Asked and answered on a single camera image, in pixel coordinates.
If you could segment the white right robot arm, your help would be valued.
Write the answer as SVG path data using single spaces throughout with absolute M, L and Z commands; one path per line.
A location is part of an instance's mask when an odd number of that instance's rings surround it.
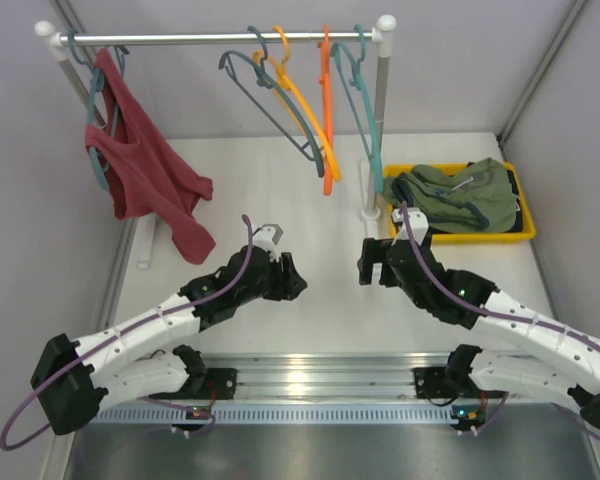
M 358 261 L 359 282 L 399 288 L 437 320 L 491 335 L 525 353 L 498 355 L 460 345 L 445 368 L 458 396 L 475 390 L 517 393 L 575 412 L 600 430 L 600 339 L 572 329 L 516 301 L 497 285 L 466 270 L 446 269 L 428 246 L 367 238 Z

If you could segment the green tank top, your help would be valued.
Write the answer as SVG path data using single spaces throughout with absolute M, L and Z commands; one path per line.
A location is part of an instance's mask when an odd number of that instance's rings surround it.
M 382 196 L 399 208 L 402 203 L 424 213 L 437 232 L 506 233 L 515 221 L 515 198 L 507 169 L 492 158 L 451 174 L 418 164 L 407 172 L 388 175 Z

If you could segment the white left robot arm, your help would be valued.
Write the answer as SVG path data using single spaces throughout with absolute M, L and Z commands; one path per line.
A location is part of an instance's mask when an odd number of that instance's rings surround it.
M 253 300 L 293 301 L 307 287 L 288 252 L 243 247 L 211 274 L 195 278 L 149 311 L 75 340 L 50 339 L 31 386 L 52 431 L 73 433 L 98 413 L 158 394 L 200 394 L 206 367 L 182 339 L 232 318 Z

